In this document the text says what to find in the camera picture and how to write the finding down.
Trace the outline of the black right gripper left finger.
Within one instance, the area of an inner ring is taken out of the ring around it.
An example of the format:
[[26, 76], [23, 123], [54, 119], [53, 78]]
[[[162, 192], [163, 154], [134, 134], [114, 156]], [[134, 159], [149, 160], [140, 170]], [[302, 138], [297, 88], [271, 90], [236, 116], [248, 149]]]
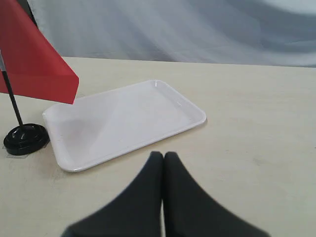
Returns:
[[134, 180], [110, 203], [68, 226], [66, 237], [159, 237], [163, 155], [151, 152]]

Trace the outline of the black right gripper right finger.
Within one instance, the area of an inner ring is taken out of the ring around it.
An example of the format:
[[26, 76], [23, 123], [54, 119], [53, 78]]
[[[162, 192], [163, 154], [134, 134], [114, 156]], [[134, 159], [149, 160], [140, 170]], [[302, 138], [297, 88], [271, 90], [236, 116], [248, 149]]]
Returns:
[[221, 206], [194, 180], [176, 152], [163, 162], [163, 212], [168, 237], [267, 237]]

